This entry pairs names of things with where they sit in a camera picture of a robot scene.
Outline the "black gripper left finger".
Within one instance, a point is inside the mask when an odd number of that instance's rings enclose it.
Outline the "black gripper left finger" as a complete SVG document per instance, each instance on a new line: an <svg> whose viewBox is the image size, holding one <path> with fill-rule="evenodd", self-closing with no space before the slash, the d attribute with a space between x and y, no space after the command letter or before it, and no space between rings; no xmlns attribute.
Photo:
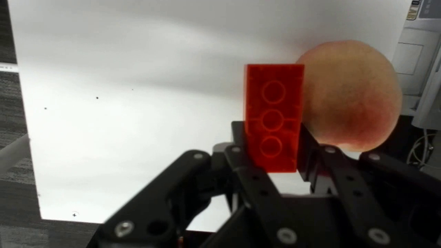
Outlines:
<svg viewBox="0 0 441 248"><path fill-rule="evenodd" d="M98 228L98 248L273 248L276 226L264 200L275 193L238 146L188 150ZM232 215L215 232L192 232L217 196Z"/></svg>

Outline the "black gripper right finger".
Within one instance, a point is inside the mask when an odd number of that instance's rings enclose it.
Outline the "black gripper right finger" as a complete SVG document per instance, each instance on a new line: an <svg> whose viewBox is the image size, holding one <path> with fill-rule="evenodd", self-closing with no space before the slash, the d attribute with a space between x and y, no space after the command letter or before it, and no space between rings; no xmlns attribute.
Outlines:
<svg viewBox="0 0 441 248"><path fill-rule="evenodd" d="M385 153L353 160L300 133L308 248L441 248L441 182Z"/></svg>

